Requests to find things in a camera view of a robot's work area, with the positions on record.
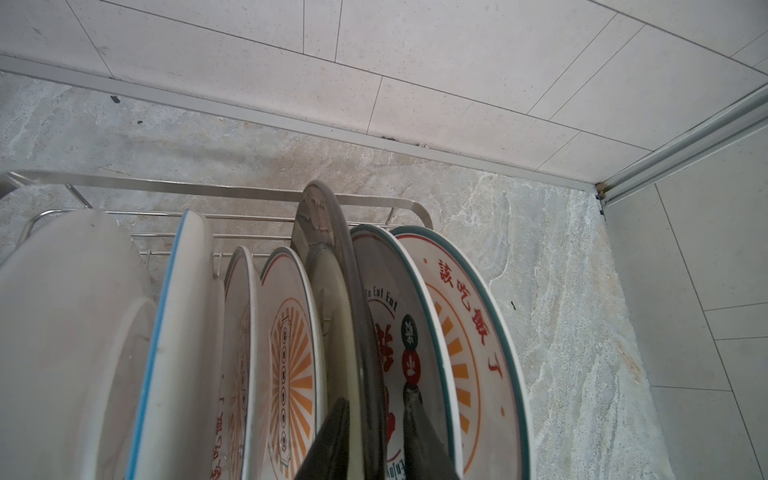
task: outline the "brown stain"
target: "brown stain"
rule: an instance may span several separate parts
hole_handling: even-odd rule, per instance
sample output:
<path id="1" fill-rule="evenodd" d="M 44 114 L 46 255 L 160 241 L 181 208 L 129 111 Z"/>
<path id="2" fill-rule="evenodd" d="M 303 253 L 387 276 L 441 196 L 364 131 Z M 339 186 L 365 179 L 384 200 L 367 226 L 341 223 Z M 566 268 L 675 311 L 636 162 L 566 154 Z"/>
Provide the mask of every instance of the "brown stain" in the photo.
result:
<path id="1" fill-rule="evenodd" d="M 640 383 L 640 381 L 643 379 L 643 369 L 637 364 L 637 362 L 634 361 L 631 356 L 627 355 L 627 353 L 624 351 L 624 348 L 621 346 L 621 343 L 618 341 L 616 342 L 616 351 L 624 361 L 624 364 L 627 366 L 629 371 L 632 373 L 634 381 L 636 383 Z"/>

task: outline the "plate with orange sunburst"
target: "plate with orange sunburst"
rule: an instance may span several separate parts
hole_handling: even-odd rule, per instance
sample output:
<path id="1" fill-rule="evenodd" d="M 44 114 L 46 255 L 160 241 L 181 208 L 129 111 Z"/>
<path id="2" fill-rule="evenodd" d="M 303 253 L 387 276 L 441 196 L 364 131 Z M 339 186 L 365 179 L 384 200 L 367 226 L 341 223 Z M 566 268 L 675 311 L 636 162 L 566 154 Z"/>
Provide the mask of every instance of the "plate with orange sunburst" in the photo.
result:
<path id="1" fill-rule="evenodd" d="M 403 421 L 408 391 L 419 394 L 435 433 L 461 475 L 462 436 L 451 359 L 419 268 L 382 228 L 365 224 L 352 228 L 352 244 L 384 370 L 386 477 L 406 477 Z"/>
<path id="2" fill-rule="evenodd" d="M 223 349 L 210 467 L 216 480 L 250 477 L 258 286 L 250 251 L 236 248 L 224 276 Z"/>
<path id="3" fill-rule="evenodd" d="M 326 373 L 315 301 L 299 256 L 279 247 L 261 275 L 259 334 L 268 336 L 270 379 L 262 478 L 291 480 L 326 414 Z"/>
<path id="4" fill-rule="evenodd" d="M 436 232 L 407 226 L 392 234 L 419 266 L 442 325 L 456 385 L 464 478 L 532 480 L 525 383 L 488 286 L 458 248 Z"/>

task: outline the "orange sunburst pattern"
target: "orange sunburst pattern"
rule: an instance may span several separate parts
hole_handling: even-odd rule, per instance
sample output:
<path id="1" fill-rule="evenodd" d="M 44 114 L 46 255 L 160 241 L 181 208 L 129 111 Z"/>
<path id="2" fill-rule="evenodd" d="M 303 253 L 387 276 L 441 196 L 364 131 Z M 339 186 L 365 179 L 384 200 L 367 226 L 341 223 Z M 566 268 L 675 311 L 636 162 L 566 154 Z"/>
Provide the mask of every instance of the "orange sunburst pattern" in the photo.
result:
<path id="1" fill-rule="evenodd" d="M 270 460 L 275 475 L 290 480 L 315 438 L 315 359 L 310 324 L 293 298 L 277 311 L 270 354 Z"/>
<path id="2" fill-rule="evenodd" d="M 462 429 L 464 472 L 467 472 L 475 457 L 480 437 L 480 384 L 475 356 L 469 345 L 467 332 L 451 303 L 432 285 L 427 283 L 427 287 L 432 298 L 438 300 L 435 301 L 435 311 L 442 326 L 448 355 L 451 357 L 458 400 L 458 420 Z"/>

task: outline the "plate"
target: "plate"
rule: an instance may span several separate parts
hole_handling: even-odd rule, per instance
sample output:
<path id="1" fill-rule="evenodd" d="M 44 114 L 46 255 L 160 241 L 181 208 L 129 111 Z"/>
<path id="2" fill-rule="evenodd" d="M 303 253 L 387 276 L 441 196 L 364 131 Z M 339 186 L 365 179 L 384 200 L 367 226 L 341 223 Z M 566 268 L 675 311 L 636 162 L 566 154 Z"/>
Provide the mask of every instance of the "plate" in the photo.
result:
<path id="1" fill-rule="evenodd" d="M 299 256 L 277 248 L 261 275 L 259 335 L 270 339 L 269 465 L 262 478 L 293 478 L 326 416 L 320 322 Z"/>
<path id="2" fill-rule="evenodd" d="M 344 214 L 318 180 L 302 193 L 291 248 L 304 263 L 323 319 L 326 404 L 349 400 L 347 478 L 383 478 L 386 407 L 376 331 Z"/>
<path id="3" fill-rule="evenodd" d="M 387 478 L 405 478 L 406 390 L 419 394 L 427 417 L 461 474 L 462 444 L 448 348 L 419 268 L 388 231 L 352 228 L 360 276 L 376 326 L 387 406 Z"/>
<path id="4" fill-rule="evenodd" d="M 157 308 L 127 480 L 196 478 L 210 467 L 219 326 L 210 318 L 213 235 L 181 217 Z"/>
<path id="5" fill-rule="evenodd" d="M 210 477 L 249 478 L 253 418 L 251 350 L 257 320 L 257 276 L 245 247 L 235 249 L 224 277 L 223 352 Z"/>
<path id="6" fill-rule="evenodd" d="M 99 210 L 53 219 L 2 264 L 4 477 L 94 478 L 126 428 L 130 441 L 135 405 L 109 397 L 116 369 L 122 375 L 126 366 L 131 326 L 151 327 L 139 328 L 142 306 L 152 314 L 151 297 L 131 237 Z M 143 376 L 140 359 L 127 367 Z M 125 387 L 135 404 L 139 389 Z"/>
<path id="7" fill-rule="evenodd" d="M 476 268 L 424 227 L 392 234 L 419 266 L 451 357 L 464 478 L 534 478 L 528 399 L 504 318 Z"/>

